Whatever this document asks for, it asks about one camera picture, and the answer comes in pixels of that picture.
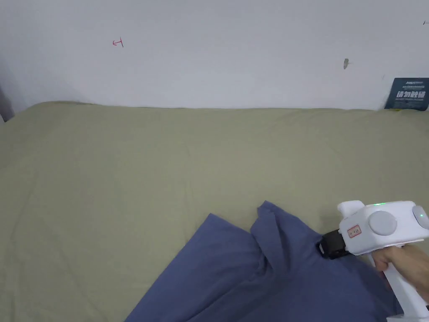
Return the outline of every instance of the device handle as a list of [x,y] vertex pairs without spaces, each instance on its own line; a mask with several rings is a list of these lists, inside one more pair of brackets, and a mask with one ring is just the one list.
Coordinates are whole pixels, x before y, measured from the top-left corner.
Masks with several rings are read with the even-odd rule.
[[[371,254],[368,254],[370,262],[375,266],[374,259]],[[392,263],[389,263],[389,267],[384,271],[384,275],[390,284],[399,304],[401,304],[402,310],[404,311],[404,317],[407,318],[428,318],[429,311],[426,308],[426,302],[417,293],[414,286],[397,271]]]

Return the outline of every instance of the white wall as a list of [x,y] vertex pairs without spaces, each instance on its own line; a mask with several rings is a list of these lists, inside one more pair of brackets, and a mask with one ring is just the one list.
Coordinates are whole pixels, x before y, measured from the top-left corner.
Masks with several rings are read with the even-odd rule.
[[427,0],[3,0],[0,87],[16,111],[379,109],[393,78],[429,76],[425,20]]

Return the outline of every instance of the black clamp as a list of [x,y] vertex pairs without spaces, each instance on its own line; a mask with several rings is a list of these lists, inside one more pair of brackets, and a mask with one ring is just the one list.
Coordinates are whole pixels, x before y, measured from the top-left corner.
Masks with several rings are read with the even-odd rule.
[[324,234],[316,247],[324,258],[336,259],[350,254],[346,250],[346,244],[338,230]]

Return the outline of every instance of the dark blue sign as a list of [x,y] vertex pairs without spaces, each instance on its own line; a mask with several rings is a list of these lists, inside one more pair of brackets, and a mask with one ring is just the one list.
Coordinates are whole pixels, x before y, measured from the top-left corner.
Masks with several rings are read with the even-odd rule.
[[417,109],[429,105],[429,78],[395,78],[385,109]]

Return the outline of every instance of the hand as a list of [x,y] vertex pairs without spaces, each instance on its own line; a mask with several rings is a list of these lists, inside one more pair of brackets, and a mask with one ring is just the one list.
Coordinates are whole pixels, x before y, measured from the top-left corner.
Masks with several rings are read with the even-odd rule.
[[422,250],[412,245],[386,247],[372,252],[372,258],[378,271],[386,270],[392,263],[429,303],[429,256]]

